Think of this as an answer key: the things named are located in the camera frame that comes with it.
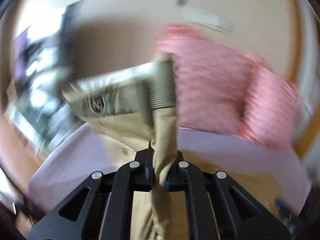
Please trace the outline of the khaki pants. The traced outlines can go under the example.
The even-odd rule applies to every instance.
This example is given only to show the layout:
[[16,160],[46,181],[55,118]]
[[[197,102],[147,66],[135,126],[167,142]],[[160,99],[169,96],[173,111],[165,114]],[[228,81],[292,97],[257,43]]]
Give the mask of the khaki pants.
[[[71,83],[63,97],[73,112],[102,135],[153,137],[160,141],[176,131],[176,93],[170,54],[161,55],[151,72],[122,77],[109,85]],[[130,239],[180,239],[170,191],[159,196],[135,191]]]

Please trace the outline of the lavender bed sheet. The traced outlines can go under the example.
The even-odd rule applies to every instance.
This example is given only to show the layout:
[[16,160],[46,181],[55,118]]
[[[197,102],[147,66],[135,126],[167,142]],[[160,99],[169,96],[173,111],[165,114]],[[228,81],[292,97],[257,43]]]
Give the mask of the lavender bed sheet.
[[196,174],[232,179],[267,209],[281,198],[300,213],[311,190],[308,173],[293,150],[268,150],[231,135],[178,129],[153,137],[122,138],[95,133],[84,124],[58,146],[29,181],[27,197],[49,212],[90,182],[94,192],[112,177],[121,188],[153,192],[185,191]]

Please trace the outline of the right polka dot pillow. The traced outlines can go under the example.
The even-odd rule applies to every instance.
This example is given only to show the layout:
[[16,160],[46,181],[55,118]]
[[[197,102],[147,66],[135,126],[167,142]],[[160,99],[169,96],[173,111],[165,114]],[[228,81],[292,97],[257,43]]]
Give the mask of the right polka dot pillow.
[[299,91],[254,53],[244,58],[253,64],[239,137],[273,150],[292,147],[298,113]]

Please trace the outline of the polka dot pillow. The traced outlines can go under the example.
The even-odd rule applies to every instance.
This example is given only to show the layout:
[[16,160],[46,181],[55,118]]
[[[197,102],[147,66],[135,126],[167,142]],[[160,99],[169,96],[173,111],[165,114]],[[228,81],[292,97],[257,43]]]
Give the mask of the polka dot pillow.
[[178,127],[236,134],[253,64],[182,23],[162,27],[157,53],[174,61]]
[[244,58],[253,64],[239,137],[273,150],[292,147],[298,113],[299,91],[254,53]]

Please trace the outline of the left polka dot pillow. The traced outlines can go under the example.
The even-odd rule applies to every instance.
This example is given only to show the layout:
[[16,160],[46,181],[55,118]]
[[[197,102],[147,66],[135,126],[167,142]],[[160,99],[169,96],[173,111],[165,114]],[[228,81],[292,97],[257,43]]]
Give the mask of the left polka dot pillow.
[[236,134],[253,64],[182,23],[162,27],[157,53],[174,61],[178,127]]

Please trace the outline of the window with dark frame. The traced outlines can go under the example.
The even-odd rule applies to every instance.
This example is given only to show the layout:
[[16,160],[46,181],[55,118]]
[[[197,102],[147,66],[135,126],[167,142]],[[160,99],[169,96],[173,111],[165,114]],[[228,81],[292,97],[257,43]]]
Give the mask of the window with dark frame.
[[62,97],[75,78],[76,42],[84,1],[46,9],[14,40],[9,119],[37,152],[52,152],[82,122]]

